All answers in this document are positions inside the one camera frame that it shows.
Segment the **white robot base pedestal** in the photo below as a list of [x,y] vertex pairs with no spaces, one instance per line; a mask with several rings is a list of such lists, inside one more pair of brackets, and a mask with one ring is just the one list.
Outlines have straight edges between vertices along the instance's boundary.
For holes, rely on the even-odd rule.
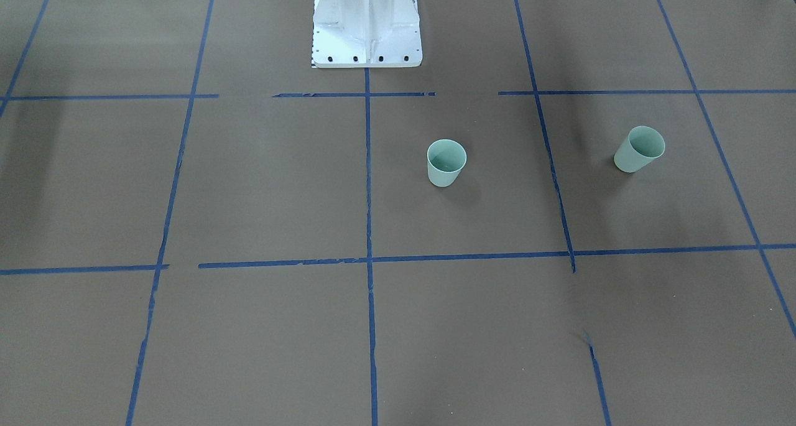
[[422,62],[418,0],[313,0],[313,67],[418,67]]

